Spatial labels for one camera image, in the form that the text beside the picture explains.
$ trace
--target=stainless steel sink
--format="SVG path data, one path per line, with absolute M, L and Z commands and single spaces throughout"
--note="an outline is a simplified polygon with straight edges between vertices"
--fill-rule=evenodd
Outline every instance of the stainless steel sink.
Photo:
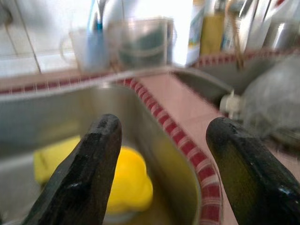
M 222 96 L 229 94 L 230 89 L 234 89 L 235 94 L 241 95 L 253 80 L 282 59 L 282 57 L 257 57 L 247 60 L 245 61 L 245 69 L 242 71 L 237 70 L 235 62 L 200 67 L 201 71 L 215 77 L 220 83 L 223 82 L 222 85 L 218 86 L 208 83 L 199 75 L 177 73 L 176 76 L 195 92 L 219 107 Z
M 83 135 L 103 113 L 119 117 L 123 145 L 141 152 L 154 185 L 151 207 L 130 222 L 119 224 L 199 224 L 201 191 L 194 169 L 132 90 L 103 84 L 69 93 L 3 101 L 0 109 L 3 224 L 20 223 L 41 192 L 34 180 L 34 150 Z

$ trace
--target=red and white tile border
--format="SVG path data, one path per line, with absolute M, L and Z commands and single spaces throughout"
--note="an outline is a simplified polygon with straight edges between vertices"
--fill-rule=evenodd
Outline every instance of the red and white tile border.
M 20 94 L 27 94 L 27 93 L 37 93 L 40 91 L 52 91 L 61 88 L 69 88 L 72 86 L 77 86 L 79 84 L 86 84 L 88 82 L 91 83 L 93 81 L 98 82 L 99 79 L 109 77 L 111 74 L 112 73 L 105 73 L 105 74 L 94 74 L 94 75 L 78 76 L 78 77 L 71 77 L 71 78 L 61 78 L 57 80 L 27 84 L 24 86 L 16 86 L 8 89 L 1 89 L 0 96 L 20 95 Z
M 201 225 L 222 223 L 222 189 L 220 179 L 212 161 L 201 151 L 191 138 L 175 123 L 168 112 L 153 98 L 148 90 L 134 79 L 118 82 L 135 91 L 152 116 L 193 165 L 201 187 Z
M 293 48 L 287 51 L 271 51 L 268 49 L 262 49 L 255 52 L 247 52 L 244 54 L 244 60 L 251 60 L 254 58 L 271 58 L 271 57 L 281 57 L 290 54 L 299 54 L 300 48 Z M 219 64 L 233 63 L 236 61 L 235 54 L 232 53 L 218 53 L 212 55 L 204 55 L 193 65 L 195 68 L 215 66 Z

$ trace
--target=pink tile countertop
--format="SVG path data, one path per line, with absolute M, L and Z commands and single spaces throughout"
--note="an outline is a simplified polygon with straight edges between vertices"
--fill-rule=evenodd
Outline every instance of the pink tile countertop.
M 206 144 L 205 134 L 209 123 L 222 114 L 212 105 L 196 95 L 173 75 L 154 75 L 139 78 L 153 97 L 160 103 L 177 124 L 193 139 L 193 141 L 217 164 Z M 223 225 L 237 225 L 237 221 L 223 193 Z

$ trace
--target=white wall tile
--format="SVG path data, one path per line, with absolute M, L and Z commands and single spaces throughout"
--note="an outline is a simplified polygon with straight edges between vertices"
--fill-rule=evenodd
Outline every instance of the white wall tile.
M 69 59 L 69 61 L 73 61 L 75 59 L 75 55 L 71 51 L 65 52 L 64 55 L 67 59 Z M 59 52 L 51 54 L 37 54 L 36 57 L 42 73 L 77 68 L 76 63 L 68 63 L 63 60 Z
M 0 27 L 0 56 L 14 55 L 15 50 L 5 27 Z
M 33 53 L 21 15 L 14 0 L 2 0 L 2 4 L 8 8 L 12 15 L 12 23 L 7 26 L 16 54 Z
M 86 27 L 88 0 L 17 0 L 35 53 L 58 50 L 72 29 Z
M 12 77 L 38 73 L 33 55 L 0 59 L 0 77 Z

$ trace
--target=kitchen utensil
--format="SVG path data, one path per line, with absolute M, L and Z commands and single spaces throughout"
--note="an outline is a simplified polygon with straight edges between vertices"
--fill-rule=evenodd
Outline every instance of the kitchen utensil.
M 260 137 L 271 135 L 300 146 L 299 71 L 299 57 L 291 56 L 247 87 L 241 110 L 244 127 Z
M 171 62 L 173 21 L 166 18 L 114 22 L 107 29 L 113 61 L 127 68 Z
M 57 167 L 22 224 L 102 224 L 121 140 L 116 116 L 105 114 L 93 122 Z
M 284 50 L 294 45 L 299 36 L 300 23 L 295 21 L 273 21 L 268 30 L 264 47 Z
M 206 132 L 239 225 L 300 224 L 300 184 L 258 139 L 228 118 Z
M 64 46 L 71 39 L 76 59 L 67 58 Z M 69 64 L 78 64 L 81 71 L 95 73 L 109 68 L 109 54 L 105 35 L 101 30 L 74 30 L 60 42 L 60 55 Z

